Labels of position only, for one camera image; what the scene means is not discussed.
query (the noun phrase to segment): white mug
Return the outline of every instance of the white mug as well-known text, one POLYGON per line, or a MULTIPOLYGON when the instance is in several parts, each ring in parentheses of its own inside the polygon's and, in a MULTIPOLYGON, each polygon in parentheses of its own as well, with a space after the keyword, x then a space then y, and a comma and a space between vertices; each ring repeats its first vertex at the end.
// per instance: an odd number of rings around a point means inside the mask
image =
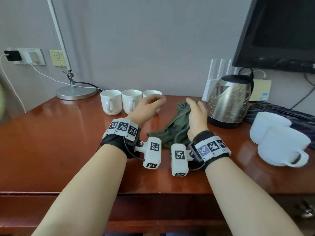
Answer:
POLYGON ((136 106, 142 99, 142 92, 135 89, 124 90, 122 91, 122 98, 124 111, 127 114, 130 114, 130 112, 132 112, 136 108, 136 106))
POLYGON ((123 101, 119 90, 111 89, 100 93, 102 107, 108 115, 117 115, 123 109, 123 101))
POLYGON ((254 119, 252 127, 250 128, 250 139, 252 139, 254 143, 260 144, 264 133, 269 127, 290 127, 291 124, 291 121, 283 116, 274 113, 259 112, 254 119))
POLYGON ((308 136, 293 128, 270 127, 258 145, 258 154, 274 166, 302 167, 309 158, 303 150, 310 143, 308 136))
MULTIPOLYGON (((142 92, 142 97, 145 98, 151 94, 159 94, 159 95, 163 95, 162 92, 157 91, 157 90, 146 90, 142 92)), ((161 110, 161 108, 158 108, 155 114, 158 114, 158 112, 161 110)))

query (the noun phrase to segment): wall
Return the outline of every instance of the wall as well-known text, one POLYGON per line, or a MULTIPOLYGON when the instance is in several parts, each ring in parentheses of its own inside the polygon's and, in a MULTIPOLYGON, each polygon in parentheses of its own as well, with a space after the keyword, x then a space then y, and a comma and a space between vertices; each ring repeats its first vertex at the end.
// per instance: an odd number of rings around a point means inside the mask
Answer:
MULTIPOLYGON (((233 57, 251 0, 53 0, 75 79, 104 89, 157 89, 202 96, 212 58, 233 57)), ((1 0, 0 49, 41 48, 38 70, 66 80, 52 66, 60 49, 46 0, 1 0)), ((30 110, 63 84, 30 66, 3 66, 30 110)), ((270 72, 270 102, 294 105, 309 89, 300 74, 270 72), (294 88, 293 95, 286 89, 294 88)), ((310 96, 301 110, 315 114, 310 96)))

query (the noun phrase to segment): power outlet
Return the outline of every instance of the power outlet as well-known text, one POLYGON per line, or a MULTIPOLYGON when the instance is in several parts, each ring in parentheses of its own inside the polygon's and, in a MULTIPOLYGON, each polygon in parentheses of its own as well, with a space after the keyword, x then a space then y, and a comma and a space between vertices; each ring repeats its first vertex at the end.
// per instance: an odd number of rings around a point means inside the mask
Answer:
POLYGON ((49 50, 50 57, 54 66, 57 67, 67 67, 65 63, 65 57, 61 50, 49 50))
POLYGON ((44 59, 44 55, 42 54, 42 50, 41 49, 36 49, 36 48, 7 48, 7 50, 17 50, 19 51, 22 60, 20 61, 14 61, 14 64, 29 64, 26 62, 26 57, 24 55, 24 52, 35 52, 36 56, 38 58, 38 62, 37 63, 33 63, 33 65, 46 65, 45 63, 45 59, 44 59))

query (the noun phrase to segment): black tv screen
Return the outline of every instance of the black tv screen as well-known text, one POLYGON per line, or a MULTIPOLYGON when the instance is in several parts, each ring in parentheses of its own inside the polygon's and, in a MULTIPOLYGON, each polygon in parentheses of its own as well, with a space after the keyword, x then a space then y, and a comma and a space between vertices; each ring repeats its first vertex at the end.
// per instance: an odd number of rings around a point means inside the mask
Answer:
POLYGON ((253 0, 233 66, 315 72, 315 0, 253 0))

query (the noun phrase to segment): red-brown tabletop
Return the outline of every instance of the red-brown tabletop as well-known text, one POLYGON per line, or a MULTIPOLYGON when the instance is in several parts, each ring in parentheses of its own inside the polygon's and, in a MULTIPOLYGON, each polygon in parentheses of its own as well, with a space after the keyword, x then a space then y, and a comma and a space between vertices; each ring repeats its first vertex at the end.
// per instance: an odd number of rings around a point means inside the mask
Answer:
MULTIPOLYGON (((183 96, 167 96, 160 113, 148 121, 140 139, 163 130, 176 114, 183 96)), ((0 126, 0 195, 57 195, 93 156, 112 119, 102 109, 100 96, 64 101, 57 98, 41 104, 19 118, 0 126)), ((310 160, 302 168, 274 167, 257 154, 249 138, 250 124, 236 129, 209 128, 232 151, 231 158, 270 194, 314 194, 315 151, 307 149, 310 160)), ((170 151, 162 150, 158 169, 129 159, 119 194, 212 194, 202 170, 185 177, 171 175, 170 151)))

